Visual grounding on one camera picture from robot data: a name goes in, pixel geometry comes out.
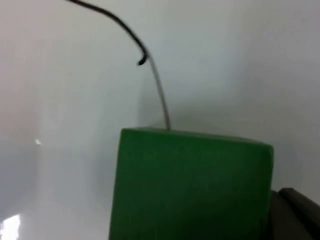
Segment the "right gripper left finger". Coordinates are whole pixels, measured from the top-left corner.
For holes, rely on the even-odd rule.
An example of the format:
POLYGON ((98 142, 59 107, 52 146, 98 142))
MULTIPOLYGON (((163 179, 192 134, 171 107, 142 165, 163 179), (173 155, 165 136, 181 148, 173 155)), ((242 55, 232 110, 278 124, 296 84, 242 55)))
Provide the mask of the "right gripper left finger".
POLYGON ((287 201, 277 192, 271 192, 269 209, 269 240, 305 240, 306 231, 287 201))

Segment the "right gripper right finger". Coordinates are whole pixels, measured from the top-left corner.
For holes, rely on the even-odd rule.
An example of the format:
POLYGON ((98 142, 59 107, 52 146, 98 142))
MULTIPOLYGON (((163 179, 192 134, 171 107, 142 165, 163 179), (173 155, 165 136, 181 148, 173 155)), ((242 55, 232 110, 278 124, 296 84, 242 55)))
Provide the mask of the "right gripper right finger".
POLYGON ((320 205, 294 188, 282 188, 279 194, 288 202, 293 212, 314 240, 320 239, 320 205))

